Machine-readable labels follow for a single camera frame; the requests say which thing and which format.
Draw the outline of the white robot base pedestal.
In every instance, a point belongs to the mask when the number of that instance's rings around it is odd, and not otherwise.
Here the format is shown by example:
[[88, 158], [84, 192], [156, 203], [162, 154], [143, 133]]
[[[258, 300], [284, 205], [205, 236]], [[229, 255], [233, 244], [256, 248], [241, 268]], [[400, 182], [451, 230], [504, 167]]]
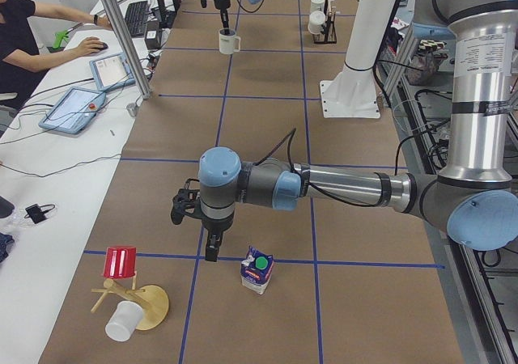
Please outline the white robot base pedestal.
[[373, 68], [399, 0], [359, 0], [343, 69], [320, 82], [325, 118], [378, 119]]

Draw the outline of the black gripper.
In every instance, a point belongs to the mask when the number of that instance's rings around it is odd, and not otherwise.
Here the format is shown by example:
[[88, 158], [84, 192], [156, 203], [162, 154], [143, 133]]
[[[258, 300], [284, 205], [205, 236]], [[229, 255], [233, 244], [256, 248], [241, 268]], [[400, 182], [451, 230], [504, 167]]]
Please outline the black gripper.
[[209, 218], [207, 216], [202, 219], [202, 225], [208, 232], [205, 250], [206, 261], [218, 261], [223, 234], [231, 228], [233, 221], [234, 214], [220, 219]]
[[214, 0], [214, 6], [217, 10], [220, 10], [220, 18], [222, 21], [223, 30], [229, 29], [229, 17], [227, 10], [230, 8], [230, 0]]

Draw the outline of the person hand on mouse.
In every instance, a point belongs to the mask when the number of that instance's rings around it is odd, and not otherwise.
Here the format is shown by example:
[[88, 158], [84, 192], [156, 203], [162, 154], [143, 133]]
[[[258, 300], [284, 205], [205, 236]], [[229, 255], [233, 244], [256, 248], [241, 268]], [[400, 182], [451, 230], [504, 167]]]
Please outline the person hand on mouse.
[[77, 57], [84, 57], [96, 53], [95, 47], [103, 42], [97, 37], [88, 37], [83, 39], [79, 45], [73, 49]]

